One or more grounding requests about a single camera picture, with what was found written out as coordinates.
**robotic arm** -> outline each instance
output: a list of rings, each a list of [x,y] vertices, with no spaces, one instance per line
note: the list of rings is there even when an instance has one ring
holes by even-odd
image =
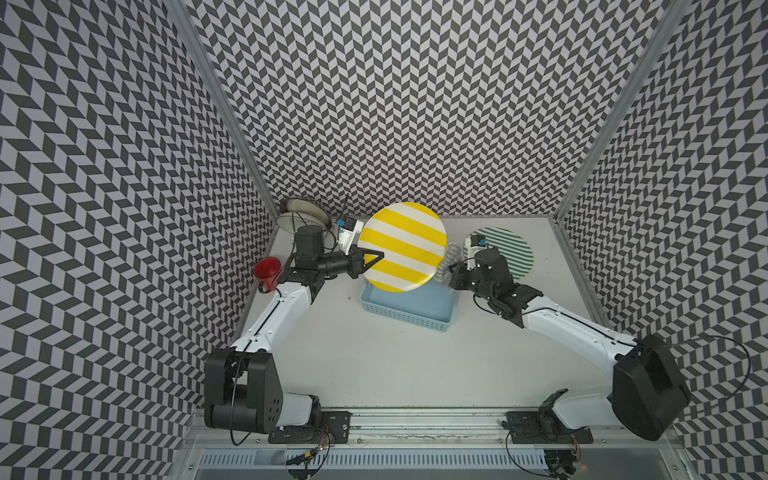
[[[612,380],[611,389],[558,390],[539,408],[549,435],[589,425],[623,425],[657,440],[691,399],[665,342],[656,335],[635,339],[562,308],[542,292],[516,283],[507,260],[485,237],[466,239],[468,259],[455,265],[451,287],[488,301],[503,319],[534,330],[575,351]]]
[[[339,220],[339,250],[325,253],[324,229],[317,225],[296,232],[296,253],[286,261],[275,296],[244,334],[225,349],[215,349],[205,362],[206,426],[269,433],[287,425],[319,425],[315,396],[284,392],[273,358],[326,280],[341,273],[357,278],[384,257],[382,252],[352,245],[363,222]],[[374,259],[366,262],[365,255]],[[237,379],[247,372],[247,384]]]

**green striped plate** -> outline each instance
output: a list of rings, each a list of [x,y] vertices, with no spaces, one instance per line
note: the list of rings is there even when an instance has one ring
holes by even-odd
[[[485,227],[475,230],[470,235],[485,235],[492,247],[498,248],[498,252],[507,259],[509,273],[519,280],[526,276],[533,268],[533,252],[528,242],[519,235],[505,228]]]

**yellow striped plate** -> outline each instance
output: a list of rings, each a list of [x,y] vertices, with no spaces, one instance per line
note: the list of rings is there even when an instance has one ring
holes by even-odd
[[[373,286],[387,292],[408,292],[435,275],[448,238],[435,212],[403,202],[376,212],[362,229],[357,244],[384,252],[384,260],[364,273]],[[369,257],[366,255],[366,262],[371,260]]]

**vent grille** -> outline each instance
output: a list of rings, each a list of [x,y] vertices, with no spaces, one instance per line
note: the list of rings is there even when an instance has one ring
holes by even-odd
[[[270,469],[285,468],[285,461],[301,455],[302,449],[206,449],[200,464],[210,469]],[[514,449],[515,461],[523,468],[546,468],[544,451]],[[318,466],[326,454],[321,453],[310,463]],[[457,469],[507,470],[517,469],[504,449],[334,449],[323,468],[331,469]],[[304,465],[291,468],[304,468]]]

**black and white patterned wall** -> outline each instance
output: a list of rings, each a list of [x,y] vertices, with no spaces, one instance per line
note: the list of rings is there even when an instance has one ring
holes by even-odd
[[[158,0],[0,45],[0,478],[164,474],[272,223]]]
[[[546,214],[668,0],[187,0],[275,200]]]
[[[768,478],[767,41],[765,2],[694,2],[566,218],[621,329],[750,348],[746,391],[677,423],[704,478]],[[676,351],[697,402],[745,373],[732,343]]]

